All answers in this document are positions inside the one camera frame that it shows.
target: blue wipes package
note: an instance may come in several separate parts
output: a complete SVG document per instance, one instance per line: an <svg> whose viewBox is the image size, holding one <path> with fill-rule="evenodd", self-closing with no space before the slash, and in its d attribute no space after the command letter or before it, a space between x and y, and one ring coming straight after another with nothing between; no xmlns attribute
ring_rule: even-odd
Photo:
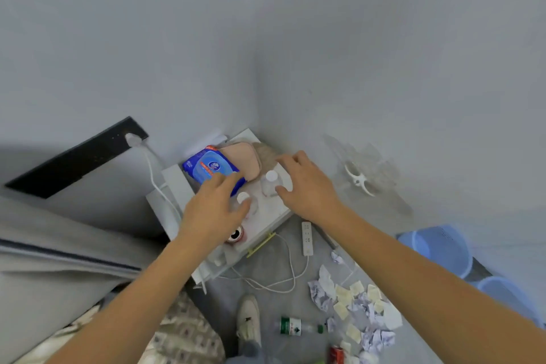
<svg viewBox="0 0 546 364"><path fill-rule="evenodd" d="M204 181L210 179L214 173L219 172L224 175L229 175L239 171L239 169L214 146L206 146L204 150L192 155L182 163L182 168L200 184L203 184ZM231 195L235 195L244 183L246 183L246 180L243 177L237 182Z"/></svg>

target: gray pants leg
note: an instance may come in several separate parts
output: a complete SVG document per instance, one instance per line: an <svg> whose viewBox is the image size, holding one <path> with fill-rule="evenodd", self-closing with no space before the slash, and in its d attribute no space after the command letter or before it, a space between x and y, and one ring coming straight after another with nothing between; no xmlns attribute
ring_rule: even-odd
<svg viewBox="0 0 546 364"><path fill-rule="evenodd" d="M226 364L265 364L262 347L256 341L244 343L241 355L228 358Z"/></svg>

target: power strip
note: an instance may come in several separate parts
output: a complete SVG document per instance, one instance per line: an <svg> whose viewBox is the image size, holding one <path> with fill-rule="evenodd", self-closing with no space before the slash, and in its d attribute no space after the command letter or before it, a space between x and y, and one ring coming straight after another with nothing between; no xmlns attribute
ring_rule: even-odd
<svg viewBox="0 0 546 364"><path fill-rule="evenodd" d="M303 240L304 257L313 256L313 233L311 222L301 222L301 238Z"/></svg>

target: blue plastic bin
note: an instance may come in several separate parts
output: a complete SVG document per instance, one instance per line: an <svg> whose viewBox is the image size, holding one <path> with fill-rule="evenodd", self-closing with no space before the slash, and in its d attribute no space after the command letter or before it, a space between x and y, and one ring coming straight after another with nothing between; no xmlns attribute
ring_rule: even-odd
<svg viewBox="0 0 546 364"><path fill-rule="evenodd" d="M499 276L490 276L472 284L481 292L530 319L537 327L544 328L544 320L538 313L536 305L511 280Z"/></svg>
<svg viewBox="0 0 546 364"><path fill-rule="evenodd" d="M459 278L465 278L472 269L470 247L453 226L434 226L403 233L398 240Z"/></svg>

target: person's left hand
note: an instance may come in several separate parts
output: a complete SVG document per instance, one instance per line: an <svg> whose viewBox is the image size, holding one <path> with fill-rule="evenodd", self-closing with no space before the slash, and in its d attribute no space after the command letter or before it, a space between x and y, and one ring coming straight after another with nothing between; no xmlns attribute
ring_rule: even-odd
<svg viewBox="0 0 546 364"><path fill-rule="evenodd" d="M225 176L214 173L186 205L176 240L194 242L210 253L224 243L248 214L251 199L242 202L237 211L230 210L230 194L242 173Z"/></svg>

